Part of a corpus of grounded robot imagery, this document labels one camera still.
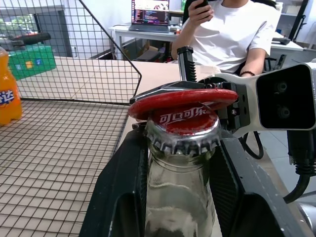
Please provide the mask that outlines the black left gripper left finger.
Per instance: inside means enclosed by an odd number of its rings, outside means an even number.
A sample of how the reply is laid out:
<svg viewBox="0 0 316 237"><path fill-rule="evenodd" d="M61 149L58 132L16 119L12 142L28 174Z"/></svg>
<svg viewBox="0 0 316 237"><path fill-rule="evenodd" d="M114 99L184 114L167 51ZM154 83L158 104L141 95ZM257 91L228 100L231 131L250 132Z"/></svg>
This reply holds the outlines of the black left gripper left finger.
<svg viewBox="0 0 316 237"><path fill-rule="evenodd" d="M145 237L148 145L129 132L100 173L79 237Z"/></svg>

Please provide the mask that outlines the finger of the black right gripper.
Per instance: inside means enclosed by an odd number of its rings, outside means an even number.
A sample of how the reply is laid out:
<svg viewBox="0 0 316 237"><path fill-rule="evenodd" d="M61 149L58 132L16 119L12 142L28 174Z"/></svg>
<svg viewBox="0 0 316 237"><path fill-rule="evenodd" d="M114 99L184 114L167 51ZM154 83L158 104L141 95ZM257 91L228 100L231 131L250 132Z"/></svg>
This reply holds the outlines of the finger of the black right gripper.
<svg viewBox="0 0 316 237"><path fill-rule="evenodd" d="M180 78L183 81L196 82L197 80L193 52L193 48L190 46L177 49Z"/></svg>
<svg viewBox="0 0 316 237"><path fill-rule="evenodd" d="M198 82L192 82L192 81L176 81L167 83L158 87L155 87L153 89L150 89L148 91L139 93L135 96L133 96L130 100L130 104L134 104L135 102L157 94L163 94L163 93L170 93L174 91L184 91L184 90L191 90L191 89L205 89L204 83L198 83Z"/></svg>

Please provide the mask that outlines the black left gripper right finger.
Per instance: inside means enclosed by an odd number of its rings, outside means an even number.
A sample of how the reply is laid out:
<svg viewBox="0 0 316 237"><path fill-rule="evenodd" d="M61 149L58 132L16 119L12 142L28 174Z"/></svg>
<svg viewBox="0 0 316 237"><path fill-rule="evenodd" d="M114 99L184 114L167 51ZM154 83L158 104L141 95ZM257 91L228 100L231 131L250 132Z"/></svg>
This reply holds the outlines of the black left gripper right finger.
<svg viewBox="0 0 316 237"><path fill-rule="evenodd" d="M222 237L314 237L294 210L294 201L314 175L314 131L289 131L287 135L299 180L292 192L282 196L239 140L222 131L209 167Z"/></svg>

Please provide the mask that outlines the red bottle opener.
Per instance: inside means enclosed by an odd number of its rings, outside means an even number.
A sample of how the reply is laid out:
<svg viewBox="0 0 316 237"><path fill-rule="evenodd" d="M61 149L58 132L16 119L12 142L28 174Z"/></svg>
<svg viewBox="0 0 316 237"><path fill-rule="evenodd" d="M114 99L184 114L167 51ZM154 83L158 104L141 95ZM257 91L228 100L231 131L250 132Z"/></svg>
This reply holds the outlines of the red bottle opener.
<svg viewBox="0 0 316 237"><path fill-rule="evenodd" d="M151 95L133 103L128 115L134 119L147 120L151 111L178 108L194 103L211 103L214 110L227 107L238 99L238 94L227 89L191 89Z"/></svg>

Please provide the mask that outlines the clear glass bottle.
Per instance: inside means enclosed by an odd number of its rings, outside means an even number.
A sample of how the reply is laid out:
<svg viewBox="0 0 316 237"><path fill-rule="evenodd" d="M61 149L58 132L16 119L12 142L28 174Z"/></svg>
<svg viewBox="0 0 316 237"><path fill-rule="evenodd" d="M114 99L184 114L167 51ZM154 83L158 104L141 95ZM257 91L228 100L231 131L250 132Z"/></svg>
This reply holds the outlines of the clear glass bottle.
<svg viewBox="0 0 316 237"><path fill-rule="evenodd" d="M215 206L209 160L213 154L172 155L150 148L145 237L211 237Z"/></svg>

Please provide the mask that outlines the red metal bottle cap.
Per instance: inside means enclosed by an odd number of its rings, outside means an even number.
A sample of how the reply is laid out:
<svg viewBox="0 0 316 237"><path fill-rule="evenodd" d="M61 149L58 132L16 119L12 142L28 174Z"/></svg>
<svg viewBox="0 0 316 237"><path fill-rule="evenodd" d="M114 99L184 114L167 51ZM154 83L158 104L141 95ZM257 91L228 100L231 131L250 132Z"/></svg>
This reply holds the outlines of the red metal bottle cap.
<svg viewBox="0 0 316 237"><path fill-rule="evenodd" d="M206 106L155 111L145 130L151 145L168 155L201 155L221 140L220 120Z"/></svg>

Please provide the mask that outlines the open laptop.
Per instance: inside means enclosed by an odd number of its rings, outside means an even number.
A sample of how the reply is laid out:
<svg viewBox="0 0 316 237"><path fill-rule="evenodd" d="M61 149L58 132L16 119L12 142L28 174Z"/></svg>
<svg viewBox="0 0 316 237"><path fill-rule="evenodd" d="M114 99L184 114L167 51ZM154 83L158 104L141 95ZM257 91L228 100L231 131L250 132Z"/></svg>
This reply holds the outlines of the open laptop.
<svg viewBox="0 0 316 237"><path fill-rule="evenodd" d="M169 0L131 0L130 31L169 32Z"/></svg>

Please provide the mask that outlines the orange soda plastic bottle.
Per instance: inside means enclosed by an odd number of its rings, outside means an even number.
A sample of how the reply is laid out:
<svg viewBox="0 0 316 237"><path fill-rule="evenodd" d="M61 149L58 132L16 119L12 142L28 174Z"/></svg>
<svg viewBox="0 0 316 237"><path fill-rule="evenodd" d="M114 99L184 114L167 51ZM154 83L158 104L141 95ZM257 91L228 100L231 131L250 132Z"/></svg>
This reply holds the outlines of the orange soda plastic bottle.
<svg viewBox="0 0 316 237"><path fill-rule="evenodd" d="M0 125L22 117L22 104L16 79L8 67L9 56L0 47Z"/></svg>

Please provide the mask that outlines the person's right hand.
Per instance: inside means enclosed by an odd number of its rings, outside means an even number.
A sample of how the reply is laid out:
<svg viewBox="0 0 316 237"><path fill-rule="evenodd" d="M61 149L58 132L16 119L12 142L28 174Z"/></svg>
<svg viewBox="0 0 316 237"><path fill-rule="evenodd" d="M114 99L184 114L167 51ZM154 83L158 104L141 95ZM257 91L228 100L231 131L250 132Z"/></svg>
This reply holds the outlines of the person's right hand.
<svg viewBox="0 0 316 237"><path fill-rule="evenodd" d="M200 24L210 21L213 17L213 9L208 4L205 7L197 8L196 5L202 3L203 0L194 0L190 6L188 7L188 14L189 14L189 19L188 23L190 23L193 26L199 26Z"/></svg>

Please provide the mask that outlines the person in white t-shirt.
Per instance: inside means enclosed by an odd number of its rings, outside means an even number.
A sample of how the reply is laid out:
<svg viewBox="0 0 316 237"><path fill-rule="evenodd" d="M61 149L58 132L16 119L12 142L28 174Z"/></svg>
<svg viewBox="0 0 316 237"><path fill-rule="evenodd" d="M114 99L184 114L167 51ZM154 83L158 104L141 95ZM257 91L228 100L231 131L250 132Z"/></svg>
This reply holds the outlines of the person in white t-shirt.
<svg viewBox="0 0 316 237"><path fill-rule="evenodd" d="M186 0L182 28L193 1ZM208 3L213 17L196 29L190 45L196 64L216 66L223 73L239 75L250 49L263 49L265 58L269 56L279 20L274 0L208 0Z"/></svg>

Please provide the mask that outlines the white desk with laptop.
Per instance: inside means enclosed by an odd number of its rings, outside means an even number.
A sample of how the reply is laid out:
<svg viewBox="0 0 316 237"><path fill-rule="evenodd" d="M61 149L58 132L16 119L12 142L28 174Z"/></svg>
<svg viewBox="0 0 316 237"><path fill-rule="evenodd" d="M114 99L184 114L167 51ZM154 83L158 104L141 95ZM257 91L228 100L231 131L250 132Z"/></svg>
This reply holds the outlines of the white desk with laptop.
<svg viewBox="0 0 316 237"><path fill-rule="evenodd" d="M113 43L111 43L110 50L111 53L118 60L123 59L123 53L119 52L123 48L122 37L127 38L136 38L144 40L159 40L165 42L173 42L177 35L174 33L156 33L156 32L139 32L139 31L130 31L129 25L115 25L109 28L111 32L114 33Z"/></svg>

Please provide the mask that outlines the white desk with remote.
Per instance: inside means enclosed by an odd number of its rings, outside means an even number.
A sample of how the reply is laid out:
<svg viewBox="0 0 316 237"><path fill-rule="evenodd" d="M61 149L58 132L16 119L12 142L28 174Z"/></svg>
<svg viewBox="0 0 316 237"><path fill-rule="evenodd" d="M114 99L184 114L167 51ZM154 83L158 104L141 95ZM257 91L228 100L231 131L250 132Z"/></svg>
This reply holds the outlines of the white desk with remote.
<svg viewBox="0 0 316 237"><path fill-rule="evenodd" d="M266 65L270 71L313 60L316 61L316 49L303 48L293 41L288 44L273 41Z"/></svg>

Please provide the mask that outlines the green plastic crate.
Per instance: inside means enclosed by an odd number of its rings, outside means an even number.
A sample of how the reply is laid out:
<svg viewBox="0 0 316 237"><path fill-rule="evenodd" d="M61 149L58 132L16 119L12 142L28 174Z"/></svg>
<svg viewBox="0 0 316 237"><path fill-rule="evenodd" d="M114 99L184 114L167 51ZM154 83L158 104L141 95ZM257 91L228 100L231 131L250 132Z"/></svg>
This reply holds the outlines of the green plastic crate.
<svg viewBox="0 0 316 237"><path fill-rule="evenodd" d="M33 44L24 50L9 51L9 69L16 80L28 78L56 68L50 45Z"/></svg>

